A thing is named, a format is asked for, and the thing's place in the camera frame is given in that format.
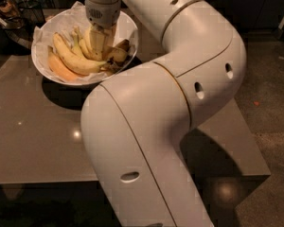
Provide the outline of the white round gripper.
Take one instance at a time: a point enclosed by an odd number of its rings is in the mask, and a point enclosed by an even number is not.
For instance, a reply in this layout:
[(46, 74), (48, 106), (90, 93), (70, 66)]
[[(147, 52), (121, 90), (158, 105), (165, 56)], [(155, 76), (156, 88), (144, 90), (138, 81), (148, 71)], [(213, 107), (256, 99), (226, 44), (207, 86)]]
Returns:
[(116, 32), (115, 24), (120, 14), (120, 7), (120, 0), (111, 0), (109, 2), (85, 0), (86, 16), (89, 22), (105, 28), (103, 33), (98, 30), (96, 26), (90, 27), (89, 42), (92, 53), (96, 59), (102, 58), (104, 45), (108, 47), (114, 44)]

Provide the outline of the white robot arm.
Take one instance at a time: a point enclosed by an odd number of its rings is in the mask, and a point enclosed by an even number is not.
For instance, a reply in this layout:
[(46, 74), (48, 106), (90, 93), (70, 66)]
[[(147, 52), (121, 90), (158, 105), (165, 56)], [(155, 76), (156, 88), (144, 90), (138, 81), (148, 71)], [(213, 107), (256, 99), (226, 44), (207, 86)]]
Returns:
[(165, 49), (100, 83), (81, 111), (83, 143), (122, 227), (214, 227), (180, 142), (238, 91), (239, 33), (205, 0), (85, 0), (108, 27), (124, 2)]

